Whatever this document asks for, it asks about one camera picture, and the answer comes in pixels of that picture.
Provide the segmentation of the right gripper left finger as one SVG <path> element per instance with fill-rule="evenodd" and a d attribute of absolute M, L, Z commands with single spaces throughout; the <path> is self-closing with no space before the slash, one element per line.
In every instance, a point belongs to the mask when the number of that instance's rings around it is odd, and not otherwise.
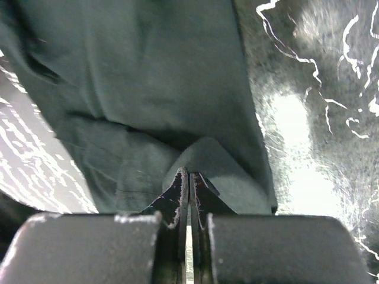
<path fill-rule="evenodd" d="M 2 283 L 185 283 L 188 173 L 138 214 L 1 216 Z"/>

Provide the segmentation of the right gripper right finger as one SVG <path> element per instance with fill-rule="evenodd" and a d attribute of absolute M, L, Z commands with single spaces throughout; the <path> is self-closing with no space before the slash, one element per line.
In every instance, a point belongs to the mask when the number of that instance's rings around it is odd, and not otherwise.
<path fill-rule="evenodd" d="M 369 283 L 348 230 L 335 218 L 239 215 L 189 177 L 195 283 Z"/>

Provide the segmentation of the black t shirt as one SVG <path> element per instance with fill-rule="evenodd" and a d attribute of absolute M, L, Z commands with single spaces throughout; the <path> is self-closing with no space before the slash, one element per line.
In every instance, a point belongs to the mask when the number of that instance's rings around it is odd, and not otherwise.
<path fill-rule="evenodd" d="M 1 51 L 99 212 L 145 209 L 182 167 L 277 210 L 231 1 L 2 1 Z"/>

